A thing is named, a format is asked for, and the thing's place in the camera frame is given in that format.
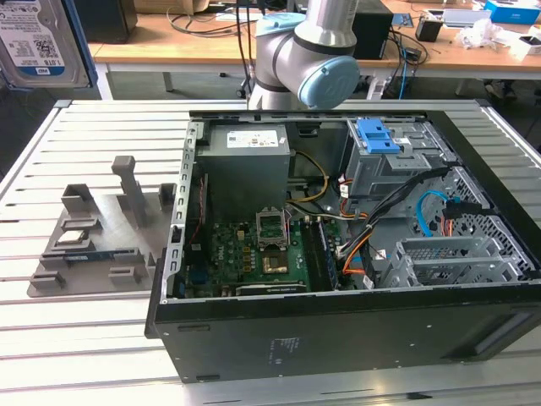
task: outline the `table leg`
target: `table leg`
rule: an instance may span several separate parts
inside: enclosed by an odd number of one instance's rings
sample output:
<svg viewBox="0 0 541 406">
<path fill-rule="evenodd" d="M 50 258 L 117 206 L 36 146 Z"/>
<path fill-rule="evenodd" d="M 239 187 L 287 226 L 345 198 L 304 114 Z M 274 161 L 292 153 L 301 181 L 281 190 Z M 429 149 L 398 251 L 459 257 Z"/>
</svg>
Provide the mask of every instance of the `table leg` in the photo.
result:
<svg viewBox="0 0 541 406">
<path fill-rule="evenodd" d="M 97 63 L 96 72 L 98 73 L 98 90 L 102 100 L 113 100 L 112 81 L 108 76 L 109 68 L 106 63 Z"/>
<path fill-rule="evenodd" d="M 171 73 L 163 72 L 163 81 L 166 84 L 166 91 L 174 91 L 172 87 Z"/>
<path fill-rule="evenodd" d="M 389 81 L 389 75 L 375 75 L 370 82 L 369 93 L 366 95 L 366 100 L 380 100 Z"/>
</svg>

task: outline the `hard drive label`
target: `hard drive label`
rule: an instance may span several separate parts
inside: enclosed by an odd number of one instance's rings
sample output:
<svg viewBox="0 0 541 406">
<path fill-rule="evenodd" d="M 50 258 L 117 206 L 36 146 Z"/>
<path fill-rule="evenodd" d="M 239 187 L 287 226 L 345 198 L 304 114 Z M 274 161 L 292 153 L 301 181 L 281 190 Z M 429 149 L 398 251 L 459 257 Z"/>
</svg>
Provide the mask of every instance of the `hard drive label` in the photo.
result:
<svg viewBox="0 0 541 406">
<path fill-rule="evenodd" d="M 64 61 L 51 31 L 38 18 L 40 11 L 34 0 L 0 4 L 0 37 L 21 72 L 58 76 L 64 72 Z"/>
</svg>

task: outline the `aluminum slotted table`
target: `aluminum slotted table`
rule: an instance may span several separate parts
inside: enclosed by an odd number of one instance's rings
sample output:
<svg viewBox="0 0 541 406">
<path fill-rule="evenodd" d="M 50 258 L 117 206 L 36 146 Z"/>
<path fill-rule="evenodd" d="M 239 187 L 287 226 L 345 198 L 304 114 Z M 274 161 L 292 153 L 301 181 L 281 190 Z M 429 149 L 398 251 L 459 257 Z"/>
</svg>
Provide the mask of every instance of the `aluminum slotted table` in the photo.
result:
<svg viewBox="0 0 541 406">
<path fill-rule="evenodd" d="M 143 335 L 149 292 L 27 296 L 67 184 L 87 183 L 94 195 L 119 193 L 110 168 L 122 154 L 137 160 L 144 191 L 157 191 L 178 175 L 189 110 L 244 108 L 237 101 L 61 101 L 52 109 L 0 184 L 0 404 L 394 404 L 409 398 L 422 405 L 509 405 L 541 398 L 541 328 L 485 363 L 183 386 L 161 341 Z M 475 101 L 348 101 L 341 108 L 447 112 L 541 225 L 541 158 L 493 109 Z"/>
</svg>

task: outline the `yellow cable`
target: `yellow cable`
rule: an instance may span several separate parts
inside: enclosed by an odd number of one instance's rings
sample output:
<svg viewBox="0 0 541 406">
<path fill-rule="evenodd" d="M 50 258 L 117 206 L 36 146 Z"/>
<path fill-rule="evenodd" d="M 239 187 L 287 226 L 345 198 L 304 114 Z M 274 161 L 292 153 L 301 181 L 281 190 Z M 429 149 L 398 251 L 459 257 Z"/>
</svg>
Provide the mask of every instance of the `yellow cable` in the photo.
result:
<svg viewBox="0 0 541 406">
<path fill-rule="evenodd" d="M 299 198 L 299 199 L 289 199 L 289 200 L 286 200 L 287 202 L 293 202 L 293 203 L 305 203 L 307 201 L 312 201 L 312 200 L 316 200 L 318 199 L 319 197 L 321 197 L 322 195 L 325 194 L 325 192 L 327 191 L 327 188 L 329 187 L 329 179 L 327 177 L 327 174 L 325 173 L 325 171 L 323 170 L 323 168 L 321 167 L 321 165 L 315 161 L 315 159 L 313 157 L 311 157 L 310 155 L 308 155 L 306 152 L 302 152 L 302 151 L 297 151 L 298 154 L 306 157 L 306 159 L 308 159 L 310 162 L 312 162 L 321 172 L 321 174 L 323 175 L 323 188 L 321 188 L 320 192 L 313 195 L 313 196 L 309 196 L 309 197 L 302 197 L 302 198 Z"/>
</svg>

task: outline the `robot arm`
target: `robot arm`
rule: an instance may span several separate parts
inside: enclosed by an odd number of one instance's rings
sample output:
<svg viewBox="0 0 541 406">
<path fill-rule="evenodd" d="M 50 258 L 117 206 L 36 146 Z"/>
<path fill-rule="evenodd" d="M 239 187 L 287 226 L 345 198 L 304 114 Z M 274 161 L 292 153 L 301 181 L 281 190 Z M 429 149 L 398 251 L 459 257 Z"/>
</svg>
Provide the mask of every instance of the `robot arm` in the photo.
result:
<svg viewBox="0 0 541 406">
<path fill-rule="evenodd" d="M 346 100 L 359 78 L 351 57 L 358 0 L 310 0 L 302 14 L 268 14 L 257 25 L 256 86 L 250 108 L 290 108 L 289 92 L 310 108 Z"/>
</svg>

